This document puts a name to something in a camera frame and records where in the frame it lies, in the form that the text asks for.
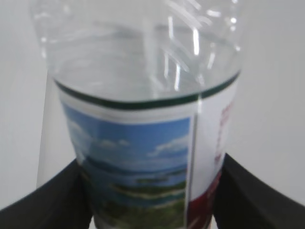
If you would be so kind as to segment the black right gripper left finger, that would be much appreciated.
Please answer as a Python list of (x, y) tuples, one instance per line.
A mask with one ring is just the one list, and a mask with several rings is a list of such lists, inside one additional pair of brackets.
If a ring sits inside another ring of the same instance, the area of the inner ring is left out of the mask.
[(2, 229), (87, 229), (91, 219), (92, 211), (76, 161), (0, 211)]

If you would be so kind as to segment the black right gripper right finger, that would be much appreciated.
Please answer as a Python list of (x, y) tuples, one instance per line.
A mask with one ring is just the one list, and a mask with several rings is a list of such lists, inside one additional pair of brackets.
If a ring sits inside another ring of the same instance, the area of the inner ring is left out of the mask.
[(219, 229), (303, 229), (305, 207), (225, 155), (213, 215)]

